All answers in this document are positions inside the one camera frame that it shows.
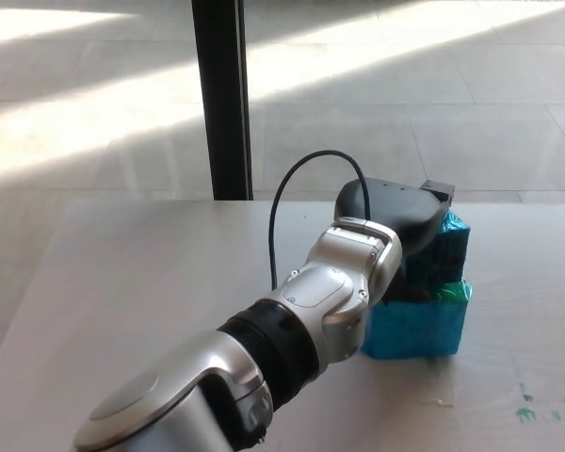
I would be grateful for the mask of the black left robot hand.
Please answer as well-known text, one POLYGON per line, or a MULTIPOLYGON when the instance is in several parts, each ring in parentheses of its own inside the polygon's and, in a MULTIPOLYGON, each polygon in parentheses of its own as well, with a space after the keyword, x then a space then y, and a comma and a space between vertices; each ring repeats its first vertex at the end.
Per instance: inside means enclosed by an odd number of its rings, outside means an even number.
MULTIPOLYGON (((424 250, 440 231, 455 195, 455 186, 426 180, 420 187, 366 178, 371 220, 392 229, 402 245, 402 266, 407 258, 424 250)), ((334 207, 335 219, 366 218, 362 187, 358 180, 346 183, 334 207)), ((403 267, 397 271, 382 302, 425 303, 430 295, 421 284, 409 282, 403 267)))

